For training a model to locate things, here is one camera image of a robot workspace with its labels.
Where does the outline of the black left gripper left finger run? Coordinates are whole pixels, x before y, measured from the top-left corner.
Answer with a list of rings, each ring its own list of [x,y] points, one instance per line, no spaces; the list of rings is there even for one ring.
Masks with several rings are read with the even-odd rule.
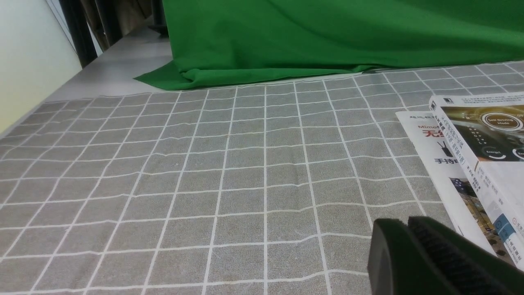
[[[400,220],[374,221],[367,269],[373,295],[451,293],[451,286]]]

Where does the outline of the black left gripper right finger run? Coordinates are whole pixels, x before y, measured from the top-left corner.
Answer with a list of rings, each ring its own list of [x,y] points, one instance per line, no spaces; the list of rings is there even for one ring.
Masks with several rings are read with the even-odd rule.
[[[461,295],[522,295],[523,271],[488,253],[442,223],[408,218],[408,228],[432,263]]]

